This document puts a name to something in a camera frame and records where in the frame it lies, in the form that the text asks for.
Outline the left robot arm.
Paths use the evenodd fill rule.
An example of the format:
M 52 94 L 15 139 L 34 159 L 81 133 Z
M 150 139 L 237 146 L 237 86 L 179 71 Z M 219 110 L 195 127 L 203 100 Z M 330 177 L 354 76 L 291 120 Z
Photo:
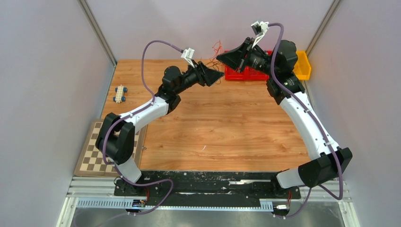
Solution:
M 187 71 L 169 66 L 164 71 L 162 84 L 149 101 L 120 115 L 106 115 L 95 147 L 127 182 L 126 189 L 133 196 L 141 195 L 145 189 L 140 180 L 142 172 L 132 158 L 135 134 L 152 121 L 171 113 L 181 101 L 181 92 L 195 84 L 210 87 L 223 76 L 223 72 L 211 69 L 201 61 L 189 65 Z

